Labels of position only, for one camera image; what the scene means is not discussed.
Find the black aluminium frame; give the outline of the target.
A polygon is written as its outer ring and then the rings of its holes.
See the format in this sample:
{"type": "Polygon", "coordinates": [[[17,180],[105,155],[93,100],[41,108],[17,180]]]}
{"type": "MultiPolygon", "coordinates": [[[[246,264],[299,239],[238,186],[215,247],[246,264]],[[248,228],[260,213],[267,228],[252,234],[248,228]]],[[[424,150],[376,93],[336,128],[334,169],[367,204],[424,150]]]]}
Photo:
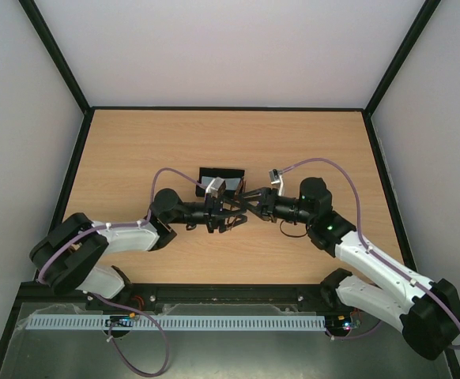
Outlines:
{"type": "MultiPolygon", "coordinates": [[[[29,20],[31,26],[35,29],[40,41],[44,45],[47,53],[50,55],[51,60],[56,65],[57,70],[65,81],[68,89],[71,92],[77,105],[79,106],[82,114],[83,121],[79,129],[77,140],[74,145],[73,153],[70,157],[70,163],[63,180],[62,188],[58,196],[58,200],[55,206],[54,214],[51,219],[49,228],[52,230],[54,227],[62,221],[62,216],[65,213],[68,205],[69,195],[72,191],[74,180],[76,177],[77,169],[81,161],[82,153],[84,151],[85,142],[87,140],[92,118],[95,111],[100,110],[101,106],[91,106],[83,92],[81,87],[77,83],[75,76],[73,75],[69,64],[65,60],[58,44],[55,41],[53,34],[51,33],[47,22],[45,21],[40,9],[34,1],[20,1],[19,4],[23,9],[26,17],[29,20]]],[[[396,195],[392,190],[390,182],[390,176],[385,168],[384,155],[382,149],[379,147],[378,138],[373,126],[371,117],[376,111],[378,105],[385,96],[387,90],[393,83],[395,77],[399,73],[402,65],[407,59],[410,51],[420,38],[422,32],[428,25],[433,14],[438,8],[439,1],[425,1],[421,6],[418,14],[416,15],[413,23],[409,27],[404,39],[401,42],[400,47],[397,49],[393,59],[388,65],[386,72],[383,74],[376,90],[374,91],[368,105],[364,108],[351,108],[351,107],[177,107],[177,106],[151,106],[151,107],[123,107],[123,110],[137,110],[137,111],[295,111],[295,112],[358,112],[362,114],[364,125],[368,134],[368,140],[370,142],[371,150],[375,160],[375,165],[379,173],[379,178],[383,188],[383,192],[386,198],[387,206],[391,216],[392,224],[394,225],[394,231],[398,240],[398,244],[402,253],[402,257],[405,259],[405,264],[410,268],[415,268],[416,264],[413,258],[413,253],[410,248],[409,241],[406,236],[405,227],[402,221],[402,217],[399,214],[398,203],[396,195]]]]}

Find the brown sunglasses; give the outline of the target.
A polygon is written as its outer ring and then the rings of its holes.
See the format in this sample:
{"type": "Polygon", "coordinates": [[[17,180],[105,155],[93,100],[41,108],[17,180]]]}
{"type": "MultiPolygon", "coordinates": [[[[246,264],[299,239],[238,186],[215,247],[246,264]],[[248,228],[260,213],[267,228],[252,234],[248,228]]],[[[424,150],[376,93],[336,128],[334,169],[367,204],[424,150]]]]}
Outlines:
{"type": "Polygon", "coordinates": [[[227,191],[226,190],[225,193],[224,193],[224,196],[234,198],[234,199],[237,200],[239,194],[245,192],[245,189],[246,189],[246,181],[245,181],[244,178],[241,178],[241,181],[240,181],[240,184],[237,187],[237,190],[235,190],[235,191],[227,191]]]}

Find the black mounting rail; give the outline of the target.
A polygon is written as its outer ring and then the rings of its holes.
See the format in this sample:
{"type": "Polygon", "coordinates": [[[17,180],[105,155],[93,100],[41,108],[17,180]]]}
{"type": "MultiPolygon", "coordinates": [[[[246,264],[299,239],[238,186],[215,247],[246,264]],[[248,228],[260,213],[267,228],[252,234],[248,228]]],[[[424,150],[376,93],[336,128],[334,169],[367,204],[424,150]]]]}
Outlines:
{"type": "MultiPolygon", "coordinates": [[[[286,310],[315,312],[320,315],[350,313],[352,308],[343,305],[328,287],[308,285],[187,285],[139,283],[125,287],[111,299],[142,311],[160,313],[167,306],[187,305],[272,305],[286,310]]],[[[52,289],[36,282],[20,285],[13,307],[18,309],[26,302],[32,303],[84,303],[87,310],[114,313],[111,306],[100,300],[88,300],[82,291],[56,295],[52,289]]]]}

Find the metal plate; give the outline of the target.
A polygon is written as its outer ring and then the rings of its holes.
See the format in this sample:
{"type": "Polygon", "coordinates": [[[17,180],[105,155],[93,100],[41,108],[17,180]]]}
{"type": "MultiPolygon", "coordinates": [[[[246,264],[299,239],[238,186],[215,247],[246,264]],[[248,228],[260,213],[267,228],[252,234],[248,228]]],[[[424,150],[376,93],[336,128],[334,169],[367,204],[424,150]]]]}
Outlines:
{"type": "MultiPolygon", "coordinates": [[[[21,307],[0,378],[448,378],[445,358],[414,353],[372,317],[350,336],[323,332],[27,330],[37,314],[104,315],[79,304],[21,307]]],[[[175,306],[166,315],[303,316],[272,306],[175,306]]]]}

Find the blue cleaning cloth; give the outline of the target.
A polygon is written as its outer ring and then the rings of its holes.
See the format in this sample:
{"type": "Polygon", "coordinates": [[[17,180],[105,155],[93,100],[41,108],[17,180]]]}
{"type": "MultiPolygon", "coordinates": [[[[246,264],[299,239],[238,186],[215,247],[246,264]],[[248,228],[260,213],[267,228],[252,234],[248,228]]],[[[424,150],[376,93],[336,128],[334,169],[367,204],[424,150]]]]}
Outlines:
{"type": "MultiPolygon", "coordinates": [[[[201,184],[204,186],[209,185],[214,180],[214,177],[202,176],[201,184]]],[[[227,191],[237,190],[238,185],[240,184],[241,178],[226,178],[225,186],[227,191]]]]}

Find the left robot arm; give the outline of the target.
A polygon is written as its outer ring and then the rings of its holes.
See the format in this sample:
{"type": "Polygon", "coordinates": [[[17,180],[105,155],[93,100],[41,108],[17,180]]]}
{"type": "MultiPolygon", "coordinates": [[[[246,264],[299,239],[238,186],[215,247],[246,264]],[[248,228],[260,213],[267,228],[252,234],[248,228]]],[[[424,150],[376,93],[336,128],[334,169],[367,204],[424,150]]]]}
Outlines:
{"type": "Polygon", "coordinates": [[[74,213],[38,242],[29,258],[39,282],[55,295],[85,291],[112,300],[131,282],[120,268],[102,265],[102,257],[161,250],[177,235],[172,224],[183,224],[187,230],[203,225],[209,233],[225,233],[246,221],[245,208],[225,196],[183,202],[173,189],[162,189],[146,217],[134,222],[101,223],[83,212],[74,213]]]}

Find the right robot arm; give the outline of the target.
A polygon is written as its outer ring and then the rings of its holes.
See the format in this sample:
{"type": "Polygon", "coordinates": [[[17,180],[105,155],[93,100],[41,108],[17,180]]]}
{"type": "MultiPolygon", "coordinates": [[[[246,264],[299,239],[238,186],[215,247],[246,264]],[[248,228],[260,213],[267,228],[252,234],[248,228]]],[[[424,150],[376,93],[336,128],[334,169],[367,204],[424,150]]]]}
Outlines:
{"type": "Polygon", "coordinates": [[[321,178],[305,178],[297,198],[263,187],[238,196],[266,221],[302,223],[319,250],[345,262],[371,280],[364,283],[338,269],[323,281],[323,303],[363,310],[395,328],[420,356],[434,360],[446,349],[460,349],[460,299],[447,280],[435,282],[374,247],[355,225],[334,211],[332,194],[321,178]]]}

